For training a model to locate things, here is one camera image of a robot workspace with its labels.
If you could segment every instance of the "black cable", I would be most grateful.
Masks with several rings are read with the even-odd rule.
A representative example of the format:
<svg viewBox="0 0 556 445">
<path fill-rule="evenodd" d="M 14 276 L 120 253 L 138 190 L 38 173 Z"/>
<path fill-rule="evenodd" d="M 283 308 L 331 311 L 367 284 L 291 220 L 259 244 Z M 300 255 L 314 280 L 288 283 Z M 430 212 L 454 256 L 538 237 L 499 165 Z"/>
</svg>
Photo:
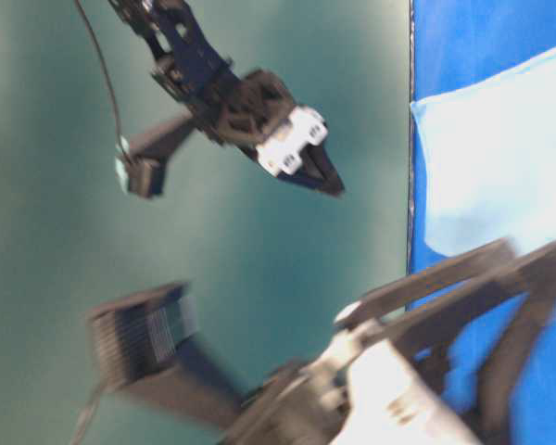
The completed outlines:
<svg viewBox="0 0 556 445">
<path fill-rule="evenodd" d="M 99 406 L 101 396 L 105 392 L 105 387 L 105 383 L 100 383 L 95 387 L 95 389 L 93 389 L 90 399 L 86 402 L 86 405 L 78 416 L 76 431 L 74 431 L 74 436 L 72 436 L 69 445 L 79 445 L 81 443 L 89 425 L 91 424 L 91 421 L 95 417 L 95 412 Z"/>
<path fill-rule="evenodd" d="M 121 119 L 120 119 L 120 109 L 118 108 L 118 101 L 115 97 L 115 92 L 113 91 L 113 84 L 111 83 L 111 78 L 109 77 L 109 71 L 107 69 L 107 64 L 105 63 L 105 58 L 103 57 L 103 52 L 101 51 L 101 46 L 96 39 L 95 31 L 91 26 L 91 22 L 86 17 L 86 13 L 82 8 L 80 0 L 74 0 L 74 5 L 78 9 L 79 14 L 81 15 L 82 21 L 84 22 L 84 26 L 86 26 L 86 30 L 89 32 L 91 37 L 91 41 L 93 42 L 93 46 L 95 47 L 96 53 L 99 57 L 99 64 L 101 65 L 101 70 L 103 71 L 103 75 L 105 76 L 105 82 L 107 84 L 107 91 L 109 93 L 109 99 L 111 100 L 111 106 L 113 107 L 113 116 L 115 118 L 115 131 L 116 137 L 118 139 L 118 144 L 120 146 L 121 153 L 125 160 L 129 163 L 132 163 L 132 159 L 126 153 L 126 150 L 123 146 L 123 138 L 121 136 Z"/>
</svg>

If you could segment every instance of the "blue backdrop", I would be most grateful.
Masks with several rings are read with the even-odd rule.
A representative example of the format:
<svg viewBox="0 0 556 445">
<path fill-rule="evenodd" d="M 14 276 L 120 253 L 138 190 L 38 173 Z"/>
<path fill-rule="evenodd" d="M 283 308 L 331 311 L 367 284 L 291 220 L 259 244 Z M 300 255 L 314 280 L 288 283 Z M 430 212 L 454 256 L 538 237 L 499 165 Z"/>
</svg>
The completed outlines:
<svg viewBox="0 0 556 445">
<path fill-rule="evenodd" d="M 556 0 L 414 0 L 415 95 L 418 100 L 480 82 L 556 46 Z M 443 259 L 424 243 L 426 173 L 414 150 L 415 220 L 411 270 Z M 510 318 L 515 301 L 470 324 L 453 348 L 448 402 L 466 408 L 473 371 Z M 556 445 L 556 316 L 537 344 L 513 400 L 516 444 Z"/>
</svg>

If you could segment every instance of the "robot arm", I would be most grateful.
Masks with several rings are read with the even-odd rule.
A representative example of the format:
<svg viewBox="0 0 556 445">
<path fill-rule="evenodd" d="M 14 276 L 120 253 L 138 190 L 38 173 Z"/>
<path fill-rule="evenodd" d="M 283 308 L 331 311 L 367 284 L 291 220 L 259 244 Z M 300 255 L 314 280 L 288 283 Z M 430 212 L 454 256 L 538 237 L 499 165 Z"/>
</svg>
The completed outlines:
<svg viewBox="0 0 556 445">
<path fill-rule="evenodd" d="M 296 103 L 271 72 L 239 79 L 200 29 L 184 0 L 109 0 L 150 48 L 152 77 L 190 115 L 165 122 L 121 146 L 116 171 L 124 191 L 162 194 L 166 165 L 194 129 L 238 146 L 272 176 L 338 196 L 344 185 L 324 144 L 327 127 L 314 109 Z"/>
</svg>

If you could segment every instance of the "green backdrop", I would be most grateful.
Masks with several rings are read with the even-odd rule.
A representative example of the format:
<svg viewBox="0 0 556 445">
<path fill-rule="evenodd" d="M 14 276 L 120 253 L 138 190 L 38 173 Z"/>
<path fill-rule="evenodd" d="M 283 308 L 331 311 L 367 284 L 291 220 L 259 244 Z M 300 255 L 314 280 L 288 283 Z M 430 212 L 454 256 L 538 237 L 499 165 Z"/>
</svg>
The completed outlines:
<svg viewBox="0 0 556 445">
<path fill-rule="evenodd" d="M 176 113 L 144 43 L 105 0 L 84 3 L 125 133 Z M 97 378 L 84 315 L 98 303 L 190 280 L 203 337 L 252 387 L 320 351 L 343 306 L 405 273 L 407 3 L 192 0 L 239 74 L 273 70 L 321 111 L 347 192 L 283 184 L 197 135 L 165 197 L 145 202 L 115 181 L 104 82 L 71 1 L 0 0 L 0 444 L 67 443 Z M 86 443 L 214 439 L 107 397 Z"/>
</svg>

